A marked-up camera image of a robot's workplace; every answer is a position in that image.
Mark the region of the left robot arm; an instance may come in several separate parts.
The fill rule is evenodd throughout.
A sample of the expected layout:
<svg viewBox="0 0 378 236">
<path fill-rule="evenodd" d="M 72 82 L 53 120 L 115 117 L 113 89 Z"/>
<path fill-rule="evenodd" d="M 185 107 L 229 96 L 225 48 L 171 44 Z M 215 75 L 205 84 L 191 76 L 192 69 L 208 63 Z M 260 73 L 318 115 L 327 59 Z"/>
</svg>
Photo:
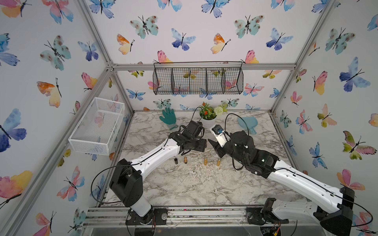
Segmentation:
<svg viewBox="0 0 378 236">
<path fill-rule="evenodd" d="M 137 159 L 120 160 L 115 166 L 109 187 L 124 206 L 131 208 L 140 217 L 149 216 L 153 207 L 143 196 L 143 181 L 166 160 L 180 153 L 185 154 L 185 150 L 204 152 L 206 147 L 205 139 L 195 138 L 180 143 L 168 138 Z"/>
</svg>

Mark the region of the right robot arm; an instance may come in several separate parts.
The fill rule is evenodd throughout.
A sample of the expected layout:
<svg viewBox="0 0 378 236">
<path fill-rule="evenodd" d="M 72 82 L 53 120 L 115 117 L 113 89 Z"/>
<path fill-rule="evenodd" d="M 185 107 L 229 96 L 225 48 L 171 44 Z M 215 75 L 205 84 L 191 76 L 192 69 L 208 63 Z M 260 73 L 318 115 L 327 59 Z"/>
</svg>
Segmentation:
<svg viewBox="0 0 378 236">
<path fill-rule="evenodd" d="M 289 203 L 270 198 L 267 214 L 277 220 L 303 220 L 320 224 L 336 236 L 348 236 L 353 223 L 355 192 L 344 186 L 332 187 L 289 166 L 276 155 L 255 147 L 245 131 L 228 134 L 220 125 L 210 129 L 209 140 L 217 155 L 228 155 L 254 175 L 278 182 L 309 199 L 308 203 Z"/>
</svg>

